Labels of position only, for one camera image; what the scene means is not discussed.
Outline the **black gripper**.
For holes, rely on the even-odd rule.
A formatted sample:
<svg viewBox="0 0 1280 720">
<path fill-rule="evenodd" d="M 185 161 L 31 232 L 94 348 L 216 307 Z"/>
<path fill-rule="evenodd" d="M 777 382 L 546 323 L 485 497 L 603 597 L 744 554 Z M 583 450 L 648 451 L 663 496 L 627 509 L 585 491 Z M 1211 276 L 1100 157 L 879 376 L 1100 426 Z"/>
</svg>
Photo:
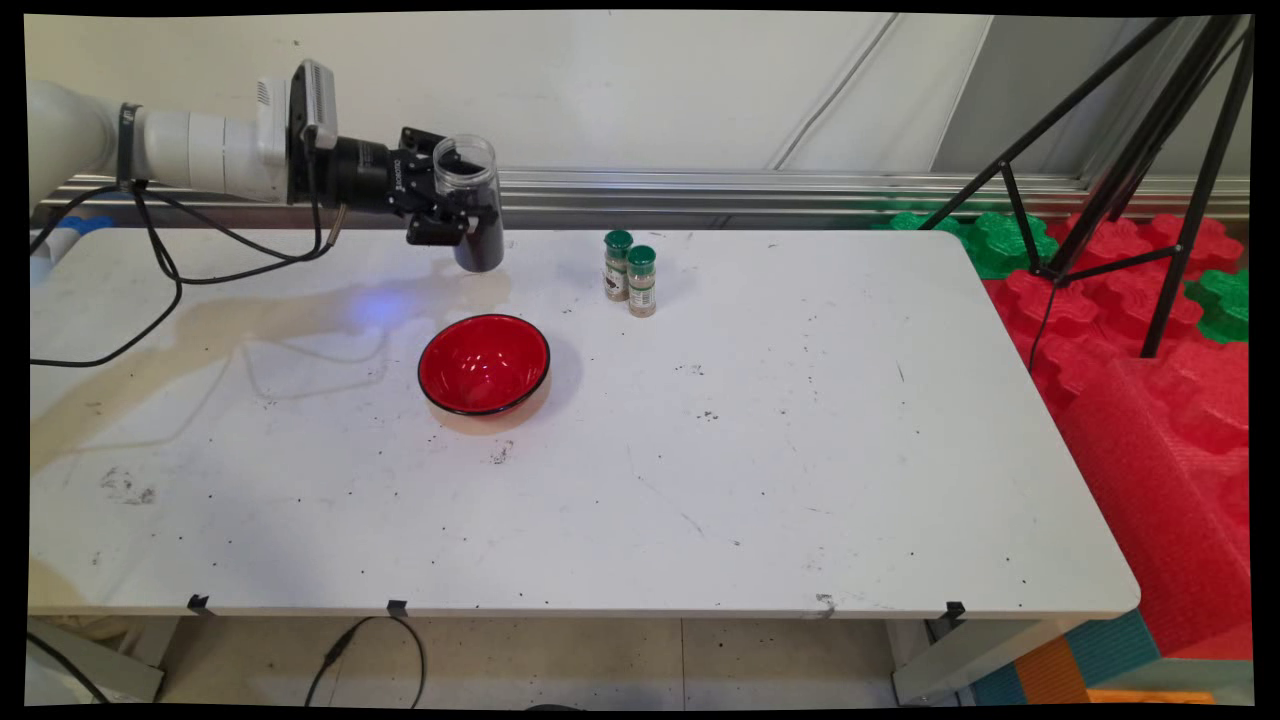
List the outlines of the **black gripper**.
<svg viewBox="0 0 1280 720">
<path fill-rule="evenodd" d="M 500 213 L 493 206 L 445 208 L 436 195 L 436 146 L 445 136 L 404 127 L 399 145 L 339 137 L 333 149 L 308 151 L 289 142 L 289 202 L 411 217 L 413 246 L 500 249 Z"/>
</svg>

